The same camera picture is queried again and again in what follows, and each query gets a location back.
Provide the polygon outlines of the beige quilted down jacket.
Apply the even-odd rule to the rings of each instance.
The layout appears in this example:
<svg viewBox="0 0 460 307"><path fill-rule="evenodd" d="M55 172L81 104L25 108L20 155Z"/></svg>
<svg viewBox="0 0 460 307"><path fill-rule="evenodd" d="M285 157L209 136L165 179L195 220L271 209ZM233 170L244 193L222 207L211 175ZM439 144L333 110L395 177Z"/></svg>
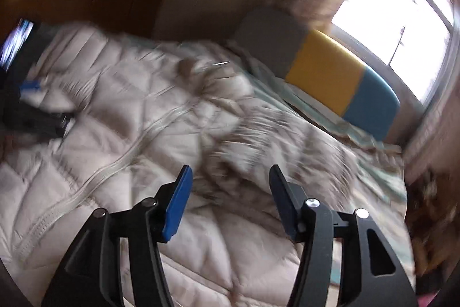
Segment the beige quilted down jacket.
<svg viewBox="0 0 460 307"><path fill-rule="evenodd" d="M177 306L284 306L302 248L268 185L271 166L329 207L352 211L352 153L258 98L213 43L150 46L69 24L47 34L36 106L72 111L61 140L1 138L1 260L34 306L83 223L193 169L179 231L160 248Z"/></svg>

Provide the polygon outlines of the striped bed cover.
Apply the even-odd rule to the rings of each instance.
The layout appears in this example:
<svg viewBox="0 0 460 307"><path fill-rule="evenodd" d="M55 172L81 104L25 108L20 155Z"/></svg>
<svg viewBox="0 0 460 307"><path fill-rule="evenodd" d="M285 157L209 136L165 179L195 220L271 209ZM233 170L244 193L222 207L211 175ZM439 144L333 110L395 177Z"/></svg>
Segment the striped bed cover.
<svg viewBox="0 0 460 307"><path fill-rule="evenodd" d="M401 148L375 140L351 125L301 89L275 76L260 60L235 41L224 47L254 86L256 96L275 108L308 121L346 146L358 164L361 192L353 203L364 203L393 247L411 284L415 284L415 262L405 224L408 196L404 181Z"/></svg>

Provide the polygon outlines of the window with white frame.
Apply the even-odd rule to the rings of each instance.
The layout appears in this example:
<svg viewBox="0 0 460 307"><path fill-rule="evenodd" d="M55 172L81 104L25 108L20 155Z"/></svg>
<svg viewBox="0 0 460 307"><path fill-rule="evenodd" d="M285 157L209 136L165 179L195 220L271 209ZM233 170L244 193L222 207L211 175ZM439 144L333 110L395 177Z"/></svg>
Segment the window with white frame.
<svg viewBox="0 0 460 307"><path fill-rule="evenodd" d="M331 35L355 52L397 93L427 106L454 35L451 0L345 0Z"/></svg>

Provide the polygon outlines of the right floral curtain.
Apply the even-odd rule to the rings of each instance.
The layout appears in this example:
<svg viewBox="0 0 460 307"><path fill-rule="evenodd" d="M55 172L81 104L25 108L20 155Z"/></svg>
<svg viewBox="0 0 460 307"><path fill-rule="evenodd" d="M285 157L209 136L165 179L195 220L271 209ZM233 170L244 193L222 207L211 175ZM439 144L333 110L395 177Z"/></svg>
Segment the right floral curtain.
<svg viewBox="0 0 460 307"><path fill-rule="evenodd" d="M404 176L413 183L429 167L459 167L459 58L448 71L448 80L429 107L403 151Z"/></svg>

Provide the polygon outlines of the grey yellow blue headboard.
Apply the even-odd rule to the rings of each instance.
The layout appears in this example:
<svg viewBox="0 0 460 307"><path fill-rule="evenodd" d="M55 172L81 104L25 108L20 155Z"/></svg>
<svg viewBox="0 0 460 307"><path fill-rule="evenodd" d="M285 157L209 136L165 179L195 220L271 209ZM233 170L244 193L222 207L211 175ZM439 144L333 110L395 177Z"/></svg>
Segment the grey yellow blue headboard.
<svg viewBox="0 0 460 307"><path fill-rule="evenodd" d="M268 7L240 22L236 44L275 76L300 89L333 115L386 138L400 108L393 89L369 65L321 31Z"/></svg>

